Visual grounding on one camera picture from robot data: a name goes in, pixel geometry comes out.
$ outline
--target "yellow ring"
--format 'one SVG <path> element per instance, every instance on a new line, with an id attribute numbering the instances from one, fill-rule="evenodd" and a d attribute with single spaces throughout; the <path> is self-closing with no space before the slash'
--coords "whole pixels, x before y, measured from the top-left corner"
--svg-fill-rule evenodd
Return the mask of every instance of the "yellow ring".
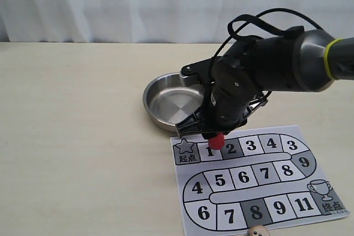
<path id="1" fill-rule="evenodd" d="M 332 45 L 334 45 L 336 42 L 340 41 L 342 39 L 335 39 L 333 40 L 332 42 L 330 42 L 329 44 L 327 44 L 326 46 L 326 50 L 325 50 L 325 56 L 324 56 L 324 63 L 325 63 L 325 69 L 326 69 L 326 73 L 327 73 L 327 76 L 332 79 L 332 80 L 336 80 L 336 78 L 334 78 L 331 74 L 331 71 L 330 71 L 330 65 L 328 64 L 328 53 L 330 51 L 330 48 Z"/>

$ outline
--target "red object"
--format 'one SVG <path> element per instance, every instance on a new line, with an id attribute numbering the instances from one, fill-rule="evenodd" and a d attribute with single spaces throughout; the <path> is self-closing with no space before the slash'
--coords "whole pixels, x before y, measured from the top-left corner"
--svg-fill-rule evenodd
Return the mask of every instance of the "red object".
<path id="1" fill-rule="evenodd" d="M 211 149 L 220 150 L 225 145 L 224 135 L 218 133 L 216 137 L 208 139 L 208 144 Z"/>

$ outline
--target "game board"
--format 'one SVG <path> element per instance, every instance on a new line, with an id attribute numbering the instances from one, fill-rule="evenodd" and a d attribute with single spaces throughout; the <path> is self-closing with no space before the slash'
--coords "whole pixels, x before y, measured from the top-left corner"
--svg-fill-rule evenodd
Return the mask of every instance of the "game board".
<path id="1" fill-rule="evenodd" d="M 298 126 L 235 130 L 221 150 L 171 138 L 184 232 L 245 234 L 347 216 Z"/>

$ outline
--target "star icon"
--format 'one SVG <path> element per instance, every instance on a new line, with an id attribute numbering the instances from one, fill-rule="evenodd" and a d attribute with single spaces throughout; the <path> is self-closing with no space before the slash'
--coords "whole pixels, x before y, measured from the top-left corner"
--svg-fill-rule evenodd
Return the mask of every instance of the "star icon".
<path id="1" fill-rule="evenodd" d="M 192 146 L 194 142 L 188 142 L 186 139 L 182 139 L 182 142 L 176 144 L 175 146 L 179 149 L 179 154 L 183 154 L 185 152 L 193 153 Z"/>

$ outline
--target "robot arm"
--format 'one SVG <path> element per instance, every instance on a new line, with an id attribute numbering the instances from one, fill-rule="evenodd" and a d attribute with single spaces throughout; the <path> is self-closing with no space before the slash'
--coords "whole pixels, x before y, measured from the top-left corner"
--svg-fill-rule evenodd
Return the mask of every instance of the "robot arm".
<path id="1" fill-rule="evenodd" d="M 316 29 L 279 30 L 259 17 L 237 17 L 228 25 L 236 41 L 222 56 L 181 69 L 182 82 L 202 84 L 205 94 L 195 113 L 176 125 L 180 137 L 202 134 L 211 148 L 220 149 L 223 136 L 244 126 L 257 108 L 267 104 L 272 91 L 321 92 L 335 80 L 354 80 L 354 38 L 335 39 L 305 16 Z M 240 20 L 277 36 L 237 35 L 232 23 Z"/>

